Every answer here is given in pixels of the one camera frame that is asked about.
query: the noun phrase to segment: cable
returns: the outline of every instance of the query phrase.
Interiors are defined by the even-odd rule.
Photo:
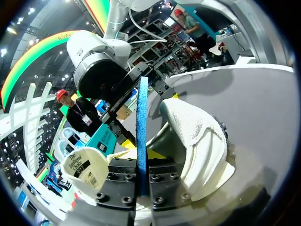
[[[142,41],[133,41],[133,42],[130,42],[129,44],[135,44],[135,43],[142,43],[142,42],[167,42],[167,41],[163,41],[163,40],[142,40]]]
[[[228,29],[230,30],[230,32],[233,35],[234,40],[237,42],[237,44],[245,51],[246,49],[239,43],[239,41],[236,38],[236,34],[234,33],[234,31],[232,30],[231,26],[228,26]]]
[[[128,67],[130,68],[130,70],[132,69],[131,65],[129,62],[127,62]]]
[[[128,9],[128,14],[129,14],[129,16],[130,16],[130,18],[131,18],[131,21],[133,22],[133,24],[134,24],[137,28],[139,28],[141,31],[144,31],[145,33],[147,33],[147,34],[149,34],[149,35],[151,35],[151,36],[153,36],[153,37],[155,37],[155,38],[158,39],[158,40],[143,40],[143,41],[138,41],[138,42],[131,42],[130,44],[140,43],[140,42],[146,42],[146,41],[162,41],[162,42],[167,42],[166,39],[163,39],[163,38],[161,38],[160,36],[157,36],[157,35],[155,35],[155,34],[149,32],[148,30],[142,28],[141,26],[139,26],[139,25],[136,23],[136,21],[134,20],[134,18],[133,18],[131,8]]]

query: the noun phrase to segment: teal box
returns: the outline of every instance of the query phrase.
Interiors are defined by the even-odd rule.
[[[90,138],[86,147],[94,147],[101,151],[105,157],[114,153],[117,138],[107,124],[102,124],[96,133]]]

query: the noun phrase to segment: lanyard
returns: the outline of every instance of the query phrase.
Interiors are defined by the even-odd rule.
[[[80,115],[81,117],[84,117],[84,114],[83,114],[83,112],[81,111],[81,109],[79,108],[79,106],[77,105],[77,103],[75,102],[75,105],[77,106],[77,108],[79,109],[79,111],[80,111],[80,113],[79,112],[77,112],[77,111],[75,111],[74,109],[72,109],[76,114],[78,114],[78,115]]]

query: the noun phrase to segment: name badge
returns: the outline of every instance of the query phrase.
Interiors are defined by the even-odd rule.
[[[91,125],[91,123],[92,123],[92,120],[86,114],[81,119],[84,121],[84,123],[87,126]]]

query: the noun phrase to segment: bolt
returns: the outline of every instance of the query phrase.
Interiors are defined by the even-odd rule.
[[[97,193],[97,195],[96,195],[96,199],[99,202],[104,202],[106,198],[107,198],[107,196],[104,193],[102,193],[102,192]]]
[[[109,179],[109,180],[116,180],[116,179],[117,179],[117,176],[116,176],[115,173],[109,173],[109,174],[108,174],[108,179]]]
[[[164,202],[164,199],[162,197],[157,197],[157,198],[155,198],[154,205],[155,206],[162,206],[163,202]]]
[[[170,177],[173,179],[173,180],[176,180],[178,178],[178,174],[177,173],[171,173],[170,174]]]
[[[127,181],[133,181],[134,180],[134,176],[132,174],[127,174],[126,175],[126,180]]]
[[[122,198],[122,202],[125,205],[130,205],[133,202],[133,199],[131,197],[124,197],[124,198]]]
[[[154,181],[154,182],[159,182],[160,181],[160,176],[158,174],[154,174],[151,176],[151,179]]]
[[[225,124],[225,123],[221,122],[221,125],[222,125],[222,128],[223,128],[223,130],[226,130],[226,129],[227,129],[227,127],[226,127],[226,124]]]
[[[189,199],[191,199],[191,194],[188,192],[184,192],[181,194],[181,197],[182,197],[183,201],[188,201]]]

